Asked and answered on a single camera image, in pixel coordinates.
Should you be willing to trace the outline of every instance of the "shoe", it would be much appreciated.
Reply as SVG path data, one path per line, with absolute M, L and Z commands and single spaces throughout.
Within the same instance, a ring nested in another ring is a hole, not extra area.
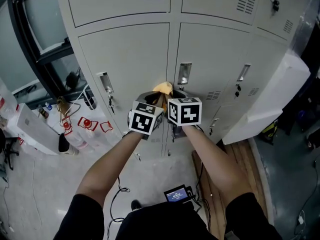
M 140 204 L 140 202 L 138 200 L 133 200 L 131 202 L 131 210 L 132 211 L 139 210 L 141 208 L 142 208 L 142 206 L 141 206 L 141 204 Z

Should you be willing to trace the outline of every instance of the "concrete floor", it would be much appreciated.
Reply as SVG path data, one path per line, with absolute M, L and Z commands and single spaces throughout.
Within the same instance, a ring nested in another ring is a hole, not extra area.
M 98 154 L 77 156 L 38 155 L 34 157 L 20 151 L 13 157 L 14 171 L 7 168 L 10 187 L 0 178 L 0 219 L 10 240 L 52 240 L 65 216 L 73 195 L 89 167 L 100 157 Z M 120 193 L 112 206 L 115 217 L 126 217 L 131 212 L 131 201 L 137 199 L 150 206 L 165 202 L 164 191 L 182 184 L 192 186 L 195 191 L 197 176 L 191 156 L 164 157 L 139 162 L 134 156 L 120 175 L 122 187 L 130 193 Z M 118 190 L 116 183 L 104 205 L 104 227 L 110 221 L 110 203 Z M 204 209 L 199 211 L 205 219 Z M 116 237 L 119 223 L 113 223 L 110 239 Z
M 305 143 L 306 134 L 295 124 L 290 136 L 281 129 L 277 131 L 274 146 L 254 138 L 267 174 L 274 225 L 284 240 L 294 237 L 299 211 L 316 185 L 313 162 L 320 154 L 320 148 L 310 152 Z M 320 173 L 320 158 L 317 169 Z M 320 187 L 306 204 L 304 212 L 306 226 L 302 236 L 312 239 L 313 226 L 320 220 Z M 296 230 L 302 229 L 303 226 L 299 226 Z

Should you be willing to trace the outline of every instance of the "wooden board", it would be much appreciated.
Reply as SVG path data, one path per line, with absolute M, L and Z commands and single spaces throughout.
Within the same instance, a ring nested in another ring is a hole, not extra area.
M 261 178 L 248 141 L 243 140 L 237 143 L 226 145 L 224 146 L 224 148 L 227 155 L 230 156 L 231 159 L 234 160 L 237 164 L 239 164 L 245 175 L 247 175 L 249 184 L 252 188 L 252 192 L 254 193 L 258 203 L 260 204 L 264 215 L 268 217 Z M 201 170 L 201 160 L 195 151 L 192 153 L 192 157 L 197 175 L 199 176 Z M 205 168 L 203 169 L 202 177 L 200 180 L 200 189 L 202 191 L 202 197 L 208 201 L 210 207 L 210 232 L 219 240 L 224 240 L 227 224 L 226 206 L 223 203 L 221 193 L 211 181 Z

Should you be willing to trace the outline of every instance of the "locker vent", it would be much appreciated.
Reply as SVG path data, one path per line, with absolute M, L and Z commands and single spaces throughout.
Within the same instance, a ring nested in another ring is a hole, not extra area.
M 206 101 L 211 101 L 211 100 L 217 100 L 219 98 L 221 91 L 210 91 L 208 92 L 208 95 L 206 96 L 205 100 Z
M 259 91 L 259 88 L 252 88 L 248 96 L 254 96 L 257 94 L 258 91 Z
M 283 31 L 285 31 L 288 34 L 290 34 L 293 26 L 294 26 L 294 24 L 290 20 L 287 19 L 286 22 L 285 22 Z
M 238 0 L 236 9 L 246 14 L 252 14 L 256 0 Z

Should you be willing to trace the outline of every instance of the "locker handle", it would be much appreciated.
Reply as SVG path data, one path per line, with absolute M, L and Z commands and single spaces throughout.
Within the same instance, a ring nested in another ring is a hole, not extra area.
M 245 79 L 246 74 L 248 73 L 251 64 L 244 64 L 243 69 L 237 79 L 237 82 L 242 82 Z
M 178 85 L 187 85 L 192 63 L 181 63 L 179 68 Z
M 107 72 L 97 73 L 96 75 L 100 78 L 102 86 L 105 89 L 105 91 L 108 94 L 112 94 L 114 92 L 114 89 L 112 88 L 110 78 L 109 78 Z

